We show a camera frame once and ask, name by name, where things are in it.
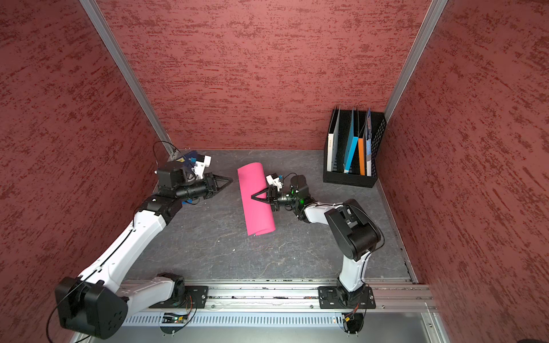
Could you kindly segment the pink rectangular paper sheet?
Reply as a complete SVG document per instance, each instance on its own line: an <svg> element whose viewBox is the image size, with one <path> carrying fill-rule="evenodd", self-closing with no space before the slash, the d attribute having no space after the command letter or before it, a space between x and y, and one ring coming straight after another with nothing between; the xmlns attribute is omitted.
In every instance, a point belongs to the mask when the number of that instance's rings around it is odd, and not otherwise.
<svg viewBox="0 0 549 343"><path fill-rule="evenodd" d="M263 165L253 162L240 167L237 173L247 234L260 236L274 232L276 227L270 205L252 199L253 194L267 187Z"/></svg>

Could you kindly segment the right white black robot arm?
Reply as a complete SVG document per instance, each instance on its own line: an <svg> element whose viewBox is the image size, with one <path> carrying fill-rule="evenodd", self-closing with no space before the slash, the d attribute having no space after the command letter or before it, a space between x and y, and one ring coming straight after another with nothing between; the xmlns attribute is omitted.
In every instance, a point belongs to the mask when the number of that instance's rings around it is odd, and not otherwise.
<svg viewBox="0 0 549 343"><path fill-rule="evenodd" d="M344 255L338 287L348 297L364 290L367 263L379 244L385 242L383 233L356 200L341 203L322 203L310 195L306 177L294 175L290 186L283 180L273 181L265 189L245 197L252 205L266 204L272 212L282 207L298 220L308 224L324 224Z"/></svg>

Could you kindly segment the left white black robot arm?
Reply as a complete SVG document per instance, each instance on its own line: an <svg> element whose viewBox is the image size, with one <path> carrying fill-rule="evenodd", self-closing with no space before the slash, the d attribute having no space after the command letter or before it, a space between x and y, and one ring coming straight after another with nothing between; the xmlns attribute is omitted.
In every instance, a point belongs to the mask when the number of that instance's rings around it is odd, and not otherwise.
<svg viewBox="0 0 549 343"><path fill-rule="evenodd" d="M53 313L64 329L86 338L108 339L128 316L161 302L194 308L184 278L159 274L147 282L123 287L128 271L149 243L174 219L186 202L210 199L233 180L213 173L195 174L184 162L160 167L157 190L137 207L132 221L104 253L78 277L65 277L55 288Z"/></svg>

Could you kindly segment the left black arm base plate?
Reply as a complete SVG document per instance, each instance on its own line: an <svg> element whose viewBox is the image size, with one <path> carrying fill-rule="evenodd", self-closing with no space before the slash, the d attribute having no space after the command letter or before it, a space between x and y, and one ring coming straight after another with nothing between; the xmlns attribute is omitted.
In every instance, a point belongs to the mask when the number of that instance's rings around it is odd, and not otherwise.
<svg viewBox="0 0 549 343"><path fill-rule="evenodd" d="M150 306L151 309L204 309L208 298L209 287L191 285L175 287L168 300Z"/></svg>

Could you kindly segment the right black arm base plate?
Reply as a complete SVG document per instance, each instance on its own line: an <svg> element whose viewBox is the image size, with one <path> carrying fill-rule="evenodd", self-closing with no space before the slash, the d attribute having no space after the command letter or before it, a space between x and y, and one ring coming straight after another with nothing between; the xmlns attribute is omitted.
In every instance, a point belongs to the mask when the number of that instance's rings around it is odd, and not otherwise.
<svg viewBox="0 0 549 343"><path fill-rule="evenodd" d="M363 285L358 290L349 292L343 286L318 287L318 297L321 309L349 309L356 307L361 310L376 308L373 289Z"/></svg>

